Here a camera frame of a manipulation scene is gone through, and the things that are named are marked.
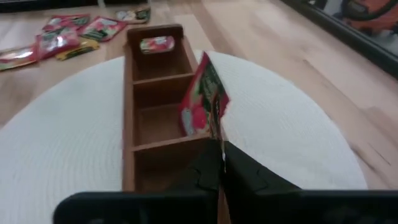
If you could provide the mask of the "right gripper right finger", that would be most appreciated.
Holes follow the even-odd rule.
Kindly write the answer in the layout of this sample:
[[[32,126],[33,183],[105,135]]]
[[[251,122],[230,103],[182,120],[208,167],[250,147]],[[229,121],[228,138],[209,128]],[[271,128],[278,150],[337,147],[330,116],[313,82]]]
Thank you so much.
[[[224,142],[232,224],[398,224],[398,190],[304,190]]]

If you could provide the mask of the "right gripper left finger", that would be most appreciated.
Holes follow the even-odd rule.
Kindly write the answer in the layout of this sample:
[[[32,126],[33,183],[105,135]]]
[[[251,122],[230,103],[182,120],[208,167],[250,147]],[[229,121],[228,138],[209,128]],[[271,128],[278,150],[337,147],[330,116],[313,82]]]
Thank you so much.
[[[80,192],[52,224],[217,224],[222,153],[214,139],[140,148],[131,190]]]

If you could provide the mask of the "wooden tea organizer box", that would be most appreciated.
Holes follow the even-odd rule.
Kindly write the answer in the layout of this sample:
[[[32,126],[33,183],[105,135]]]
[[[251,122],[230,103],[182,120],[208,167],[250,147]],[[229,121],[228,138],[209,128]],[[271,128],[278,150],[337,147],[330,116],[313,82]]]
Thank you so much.
[[[160,36],[172,36],[174,49],[157,54],[141,52],[142,39]],[[186,136],[180,128],[178,107],[197,68],[180,24],[129,29],[124,52],[123,190],[131,190],[134,186],[134,151],[211,138],[207,133]],[[221,181],[217,224],[231,224]]]

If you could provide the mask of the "red strawberry tea packet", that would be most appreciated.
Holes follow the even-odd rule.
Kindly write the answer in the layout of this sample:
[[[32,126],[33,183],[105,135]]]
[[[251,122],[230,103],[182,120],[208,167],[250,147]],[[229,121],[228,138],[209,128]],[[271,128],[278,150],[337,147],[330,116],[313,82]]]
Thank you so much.
[[[23,67],[36,63],[37,50],[35,45],[0,50],[0,71]]]
[[[140,50],[144,54],[157,54],[174,49],[175,41],[172,36],[160,36],[142,39]]]
[[[221,146],[225,158],[221,119],[229,103],[229,96],[216,67],[207,52],[201,55],[183,100],[178,107],[179,124],[186,136],[208,133]]]
[[[86,26],[79,30],[80,37],[98,42],[107,42],[120,33],[127,24],[122,21],[97,16]]]
[[[78,47],[80,39],[75,29],[64,27],[36,35],[35,43],[38,59],[43,60]]]
[[[87,25],[90,19],[90,14],[53,15],[43,26],[42,30],[50,32],[63,27],[72,27],[78,30]]]

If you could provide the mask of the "white round woven placemat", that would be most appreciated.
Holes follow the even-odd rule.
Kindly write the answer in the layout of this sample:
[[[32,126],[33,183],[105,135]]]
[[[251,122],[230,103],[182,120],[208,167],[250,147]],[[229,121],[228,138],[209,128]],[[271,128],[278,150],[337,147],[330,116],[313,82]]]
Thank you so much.
[[[271,70],[209,52],[230,97],[228,140],[303,189],[366,189],[355,154],[303,91]],[[55,207],[122,182],[122,57],[51,87],[0,128],[0,224],[52,224]]]

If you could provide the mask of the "black aluminium table frame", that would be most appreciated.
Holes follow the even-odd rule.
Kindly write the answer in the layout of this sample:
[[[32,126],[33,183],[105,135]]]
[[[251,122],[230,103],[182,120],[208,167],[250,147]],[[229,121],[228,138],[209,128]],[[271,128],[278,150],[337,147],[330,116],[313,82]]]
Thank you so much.
[[[94,6],[99,0],[0,0],[0,13],[41,11],[71,7]],[[311,5],[308,0],[279,0],[312,23],[338,38],[373,64],[398,80],[398,53],[349,28],[323,11],[324,4]]]

